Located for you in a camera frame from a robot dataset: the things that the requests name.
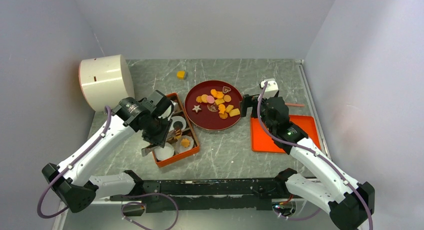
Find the orange cutting board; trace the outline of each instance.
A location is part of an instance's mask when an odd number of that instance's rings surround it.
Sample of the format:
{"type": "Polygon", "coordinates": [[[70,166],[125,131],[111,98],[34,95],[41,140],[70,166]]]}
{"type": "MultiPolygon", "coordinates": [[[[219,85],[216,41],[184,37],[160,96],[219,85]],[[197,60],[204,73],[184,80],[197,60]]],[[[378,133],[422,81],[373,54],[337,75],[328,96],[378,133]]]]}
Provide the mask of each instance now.
{"type": "MultiPolygon", "coordinates": [[[[315,120],[311,116],[297,116],[290,115],[290,121],[302,128],[303,131],[312,139],[315,145],[321,149],[320,141],[318,138],[317,128],[315,127],[315,120]]],[[[257,118],[250,118],[250,139],[252,151],[256,152],[274,152],[285,153],[281,148],[278,148],[272,138],[262,130],[259,120],[257,118]]]]}

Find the white cylindrical container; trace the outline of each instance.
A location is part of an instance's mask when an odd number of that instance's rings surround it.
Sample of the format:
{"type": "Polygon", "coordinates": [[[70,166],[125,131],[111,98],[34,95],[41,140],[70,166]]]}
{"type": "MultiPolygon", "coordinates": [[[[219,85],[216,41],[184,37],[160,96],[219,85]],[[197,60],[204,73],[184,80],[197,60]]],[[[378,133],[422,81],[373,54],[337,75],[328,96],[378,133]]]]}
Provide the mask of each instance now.
{"type": "Polygon", "coordinates": [[[133,80],[122,55],[81,61],[79,84],[85,100],[95,111],[103,111],[105,105],[113,109],[120,100],[134,97],[133,80]]]}

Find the tray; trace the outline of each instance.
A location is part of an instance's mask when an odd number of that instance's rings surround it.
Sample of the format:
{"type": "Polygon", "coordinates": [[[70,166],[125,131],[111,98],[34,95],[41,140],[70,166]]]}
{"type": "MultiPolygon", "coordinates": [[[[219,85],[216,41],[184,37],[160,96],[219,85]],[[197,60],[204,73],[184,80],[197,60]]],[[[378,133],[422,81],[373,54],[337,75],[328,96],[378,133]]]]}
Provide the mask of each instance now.
{"type": "MultiPolygon", "coordinates": [[[[311,116],[290,115],[290,121],[298,125],[312,139],[315,145],[321,149],[318,138],[315,120],[311,116]]],[[[270,136],[262,130],[257,118],[250,118],[250,139],[252,151],[256,152],[274,152],[286,153],[283,149],[278,148],[270,136]]]]}
{"type": "Polygon", "coordinates": [[[171,93],[171,94],[167,95],[167,97],[168,97],[168,99],[178,103],[178,106],[175,108],[175,110],[172,114],[172,117],[181,116],[185,119],[186,127],[185,127],[185,129],[182,129],[181,132],[182,132],[183,136],[190,136],[194,140],[194,146],[190,150],[178,153],[176,151],[176,149],[177,149],[177,144],[179,144],[179,143],[175,139],[168,140],[167,143],[171,144],[174,147],[175,153],[172,157],[170,157],[166,160],[159,161],[156,158],[155,151],[153,151],[154,161],[155,161],[155,163],[158,167],[164,167],[166,165],[169,165],[171,163],[179,161],[183,158],[186,158],[188,156],[191,156],[193,154],[198,153],[199,150],[200,150],[199,140],[198,140],[198,138],[195,134],[195,131],[193,130],[192,125],[190,124],[190,121],[188,121],[186,111],[184,110],[184,107],[183,107],[177,93],[171,93]]]}

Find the food item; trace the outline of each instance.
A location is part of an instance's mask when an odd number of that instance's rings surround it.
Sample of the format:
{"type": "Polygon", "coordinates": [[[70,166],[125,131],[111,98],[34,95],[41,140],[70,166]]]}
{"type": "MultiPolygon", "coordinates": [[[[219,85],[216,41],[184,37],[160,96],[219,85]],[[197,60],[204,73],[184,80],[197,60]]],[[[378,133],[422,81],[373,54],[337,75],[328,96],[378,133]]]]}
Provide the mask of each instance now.
{"type": "Polygon", "coordinates": [[[229,113],[234,108],[233,105],[227,105],[225,112],[229,113]]]}
{"type": "Polygon", "coordinates": [[[184,138],[183,140],[181,140],[181,143],[180,144],[183,147],[188,147],[188,146],[190,146],[190,140],[184,138]]]}
{"type": "Polygon", "coordinates": [[[206,100],[209,104],[213,104],[215,102],[215,98],[213,96],[207,96],[206,100]]]}
{"type": "Polygon", "coordinates": [[[223,99],[225,100],[225,102],[230,102],[231,101],[231,96],[224,95],[224,98],[223,99]]]}
{"type": "Polygon", "coordinates": [[[173,116],[171,117],[171,120],[172,120],[172,124],[171,124],[171,127],[169,128],[170,131],[175,129],[184,130],[187,127],[186,119],[184,119],[184,117],[182,116],[173,116]]]}
{"type": "Polygon", "coordinates": [[[217,105],[217,106],[219,106],[220,104],[223,104],[225,101],[224,101],[224,99],[216,99],[215,100],[215,104],[217,105]]]}
{"type": "Polygon", "coordinates": [[[181,129],[175,130],[175,139],[180,139],[182,135],[183,135],[183,132],[181,131],[181,129]]]}
{"type": "Polygon", "coordinates": [[[222,92],[224,93],[224,94],[226,94],[226,93],[228,93],[228,92],[230,92],[231,91],[231,88],[230,87],[228,87],[228,86],[224,86],[223,88],[222,88],[222,92]]]}
{"type": "Polygon", "coordinates": [[[187,72],[185,72],[185,71],[178,71],[176,73],[176,77],[178,79],[185,80],[187,78],[187,72]]]}
{"type": "Polygon", "coordinates": [[[203,94],[203,95],[201,96],[201,101],[202,101],[203,103],[207,103],[207,102],[208,102],[208,95],[207,95],[207,94],[203,94]]]}
{"type": "Polygon", "coordinates": [[[217,92],[215,89],[212,89],[212,90],[210,90],[210,94],[211,94],[213,97],[217,98],[218,92],[217,92]]]}
{"type": "Polygon", "coordinates": [[[219,114],[219,117],[221,118],[221,119],[227,119],[228,118],[228,113],[227,112],[224,112],[224,113],[220,113],[219,114]]]}
{"type": "Polygon", "coordinates": [[[229,112],[230,117],[238,116],[238,115],[240,115],[240,110],[238,108],[235,108],[229,112]]]}
{"type": "Polygon", "coordinates": [[[215,105],[215,104],[208,104],[207,105],[207,109],[210,110],[210,111],[212,111],[212,112],[217,112],[218,111],[217,108],[218,108],[218,106],[215,105]]]}
{"type": "Polygon", "coordinates": [[[218,105],[218,110],[220,114],[223,114],[225,112],[225,105],[224,104],[220,104],[218,105]]]}
{"type": "Polygon", "coordinates": [[[224,93],[222,91],[218,91],[217,94],[216,94],[216,97],[218,99],[222,99],[224,97],[224,93]]]}
{"type": "Polygon", "coordinates": [[[194,108],[192,109],[192,111],[196,111],[196,113],[198,113],[201,110],[202,109],[200,108],[200,105],[194,106],[194,108]]]}

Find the pink food slice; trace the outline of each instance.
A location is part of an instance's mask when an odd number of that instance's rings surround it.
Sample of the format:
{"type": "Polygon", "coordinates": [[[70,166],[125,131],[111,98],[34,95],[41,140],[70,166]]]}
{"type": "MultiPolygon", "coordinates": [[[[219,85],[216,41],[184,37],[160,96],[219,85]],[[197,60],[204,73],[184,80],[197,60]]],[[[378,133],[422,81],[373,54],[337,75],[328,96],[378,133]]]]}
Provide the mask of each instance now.
{"type": "Polygon", "coordinates": [[[213,96],[207,96],[206,100],[209,104],[213,104],[215,102],[215,98],[213,96]]]}

